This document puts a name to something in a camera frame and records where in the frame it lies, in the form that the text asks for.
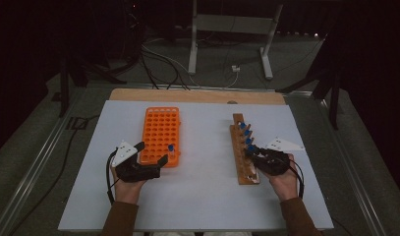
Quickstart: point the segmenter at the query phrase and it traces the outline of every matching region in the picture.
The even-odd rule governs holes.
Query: brown sleeve
[[[101,236],[129,236],[135,228],[139,206],[114,202],[108,213]]]
[[[284,201],[280,203],[280,206],[289,235],[322,235],[315,228],[313,220],[300,198]]]

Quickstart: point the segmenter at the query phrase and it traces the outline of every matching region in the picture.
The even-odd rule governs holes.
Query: test tube
[[[245,144],[246,145],[251,145],[252,144],[252,139],[251,138],[246,138]]]
[[[174,149],[173,145],[168,145],[168,155],[169,155],[169,157],[175,156],[175,149]]]
[[[245,122],[240,122],[240,129],[243,130],[246,128]]]

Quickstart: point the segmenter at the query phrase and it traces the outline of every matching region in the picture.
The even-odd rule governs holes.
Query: white table
[[[192,102],[106,101],[66,205],[59,230],[101,230],[110,209],[105,164],[122,140],[142,139],[145,109],[180,109],[179,166],[163,168],[161,177],[143,186],[136,231],[268,231],[285,228],[279,202],[260,175],[255,186],[240,186],[229,125],[243,113],[255,144],[276,137],[303,142],[288,105],[209,104]],[[315,227],[332,228],[319,185],[304,150],[291,151],[304,171],[304,203]]]

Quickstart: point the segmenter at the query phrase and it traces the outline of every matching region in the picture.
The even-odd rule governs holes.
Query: orange test tube rack
[[[178,107],[148,107],[144,116],[144,149],[140,164],[156,164],[160,157],[168,154],[168,163],[164,167],[177,166],[181,154],[180,124]]]

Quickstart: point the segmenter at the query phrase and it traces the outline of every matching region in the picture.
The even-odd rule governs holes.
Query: black cable
[[[26,219],[28,219],[28,217],[37,209],[37,207],[40,206],[40,204],[43,202],[43,200],[45,200],[45,198],[50,194],[50,192],[53,190],[53,188],[56,186],[56,184],[58,183],[59,179],[61,178],[62,174],[64,173],[66,164],[67,164],[67,160],[68,160],[68,154],[69,151],[71,149],[71,144],[72,141],[74,139],[74,136],[77,134],[78,130],[82,127],[84,127],[86,125],[86,123],[94,118],[99,117],[99,115],[96,116],[92,116],[90,118],[81,118],[84,119],[83,123],[81,123],[79,125],[79,127],[74,131],[74,133],[72,134],[69,142],[68,142],[68,146],[67,146],[67,150],[65,152],[65,156],[64,156],[64,161],[62,163],[62,167],[61,167],[61,171],[59,172],[58,176],[56,177],[55,181],[52,183],[52,185],[50,186],[50,188],[46,191],[46,193],[40,198],[39,201],[37,201],[37,203],[31,208],[31,210],[29,210],[29,212],[19,221],[19,223],[12,229],[12,231],[9,233],[9,235],[13,235],[19,228],[20,226],[22,226],[22,224],[26,221]]]
[[[138,61],[139,61],[139,56],[138,57],[130,57],[126,60],[126,65],[108,70],[106,72],[113,76],[121,75],[121,74],[129,71],[133,67],[135,67],[135,65]]]
[[[145,61],[144,61],[143,55],[141,56],[141,63],[142,63],[142,66],[144,67],[144,70],[145,70],[146,73],[147,73],[148,78],[150,79],[151,84],[152,84],[156,89],[159,89],[159,87],[157,86],[156,82],[153,80],[153,75],[151,74],[150,69],[147,67],[147,65],[146,65],[146,63],[145,63]]]
[[[167,89],[170,89],[170,87],[171,87],[172,85],[174,85],[174,84],[178,81],[178,79],[179,79],[180,82],[181,82],[180,86],[181,86],[183,89],[190,90],[190,89],[188,88],[188,86],[184,83],[184,81],[182,80],[181,73],[178,71],[178,69],[176,68],[176,66],[175,66],[167,57],[164,57],[164,56],[162,56],[162,55],[159,55],[159,54],[150,52],[150,51],[148,51],[148,50],[142,50],[142,53],[143,53],[143,56],[145,56],[145,57],[147,57],[147,58],[151,58],[151,59],[154,59],[154,60],[158,60],[158,61],[164,62],[164,63],[170,65],[170,66],[173,68],[173,70],[175,71],[175,75],[176,75],[176,76],[175,76],[175,79],[174,79],[171,83],[168,84]]]
[[[123,23],[123,27],[124,27],[123,46],[122,46],[122,51],[121,51],[120,57],[119,57],[120,59],[122,59],[124,56],[124,52],[126,51],[127,13],[126,13],[126,6],[124,4],[124,1],[121,0],[120,3],[122,6],[123,20],[124,20],[124,23]]]
[[[224,16],[224,0],[221,0],[221,5],[220,5],[220,16]],[[233,27],[234,27],[234,24],[235,24],[235,22],[236,22],[236,17],[233,17],[234,18],[234,21],[233,21],[233,25],[231,26],[231,28],[229,29],[229,32],[232,32],[232,29],[233,29]],[[236,46],[236,45],[240,45],[240,44],[242,44],[242,43],[245,43],[245,42],[248,42],[248,41],[251,41],[251,39],[253,39],[256,35],[255,34],[253,34],[253,33],[248,33],[248,37],[245,39],[245,40],[241,40],[240,42],[236,42],[236,43],[233,43],[233,44],[225,44],[225,41],[227,41],[227,40],[230,40],[230,41],[233,41],[233,39],[232,38],[224,38],[224,34],[223,34],[224,32],[217,32],[217,31],[214,31],[212,34],[211,34],[211,36],[209,36],[209,37],[207,37],[205,40],[202,40],[202,42],[204,42],[205,44],[209,44],[211,47],[212,46]],[[218,37],[219,39],[220,39],[220,41],[222,42],[221,44],[220,43],[218,43],[218,44],[214,44],[214,43],[212,43],[212,42],[208,42],[207,40],[209,39],[209,38],[211,38],[213,35],[215,35],[216,37]]]
[[[218,33],[215,35],[215,37],[219,38],[220,40],[218,40],[218,41],[220,41],[220,42],[215,43],[215,42],[210,41],[210,38],[211,38],[211,37],[206,38],[206,39],[202,39],[202,40],[198,40],[198,42],[202,42],[203,44],[206,44],[206,45],[207,45],[207,46],[200,46],[200,45],[199,45],[199,48],[226,47],[226,46],[232,47],[232,46],[237,46],[237,45],[241,45],[241,44],[246,43],[246,42],[253,41],[253,39],[255,39],[255,38],[250,34],[250,35],[248,35],[248,37],[246,37],[246,39],[241,40],[241,41],[239,41],[239,42],[227,43],[227,40],[232,40],[232,39],[230,39],[230,38],[223,38],[223,36],[219,35]]]
[[[244,64],[245,66],[249,66],[250,68],[252,68],[252,70],[253,70],[253,72],[255,73],[255,76],[260,80],[260,82],[261,82],[261,84],[264,86],[264,89],[266,89],[266,90],[268,90],[268,87],[267,87],[267,80],[264,80],[260,75],[259,75],[259,73],[256,71],[256,68],[255,67],[253,67],[252,65],[249,65],[249,64]]]
[[[288,65],[288,66],[286,66],[286,67],[284,67],[284,68],[282,68],[282,69],[279,69],[279,70],[277,70],[277,71],[274,71],[274,72],[273,72],[273,77],[274,77],[276,74],[278,74],[279,72],[281,72],[281,71],[283,71],[283,70],[285,70],[285,69],[288,69],[288,68],[290,68],[290,67],[292,67],[292,66],[294,66],[294,65],[297,65],[298,63],[304,61],[308,56],[310,56],[311,53],[314,52],[314,50],[316,49],[316,47],[317,47],[322,41],[323,41],[323,40],[320,40],[319,42],[317,42],[317,43],[315,44],[315,46],[313,47],[313,49],[312,49],[309,53],[307,53],[307,55],[305,55],[305,56],[304,56],[302,59],[300,59],[299,61],[294,62],[294,63],[292,63],[292,64],[290,64],[290,65]]]
[[[149,52],[149,51],[144,51],[144,50],[143,50],[143,53],[150,53],[150,54],[152,54],[152,55],[157,56],[156,54],[153,54],[153,53],[151,53],[151,52]],[[180,74],[179,74],[178,70],[175,68],[175,66],[174,66],[169,60],[165,60],[165,59],[157,58],[157,57],[152,57],[152,56],[147,56],[147,55],[145,55],[145,54],[144,54],[143,56],[145,56],[145,57],[147,57],[147,58],[150,58],[150,59],[153,59],[153,60],[158,60],[158,61],[167,63],[167,64],[169,64],[170,66],[173,67],[173,69],[174,69],[174,71],[175,71],[175,73],[176,73],[176,76],[175,76],[175,79],[173,79],[173,81],[172,81],[171,83],[168,84],[168,82],[163,81],[163,80],[160,80],[160,79],[154,77],[154,78],[157,79],[158,81],[160,81],[160,82],[162,82],[162,83],[165,83],[165,84],[168,84],[168,88],[167,88],[167,89],[169,89],[169,88],[180,78]]]
[[[108,200],[110,201],[110,204],[113,205],[114,203],[114,197],[113,197],[113,192],[111,191],[111,188],[117,183],[117,181],[114,182],[114,184],[110,184],[110,163],[111,163],[111,159],[116,155],[117,153],[117,148],[116,150],[114,150],[110,156],[108,156],[107,159],[107,164],[105,167],[105,175],[106,175],[106,179],[107,179],[107,196],[108,196]]]
[[[301,167],[297,164],[297,162],[295,162],[293,160],[290,160],[290,161],[292,161],[294,164],[296,164],[298,166],[298,168],[300,169],[300,171],[301,171],[301,176],[300,176],[298,174],[298,172],[294,168],[289,166],[289,169],[292,170],[292,172],[294,172],[294,174],[298,178],[298,181],[300,182],[300,190],[298,192],[298,197],[300,197],[300,199],[301,199],[304,196],[304,187],[305,187],[305,185],[304,185],[304,174],[303,174],[303,171],[301,170]]]

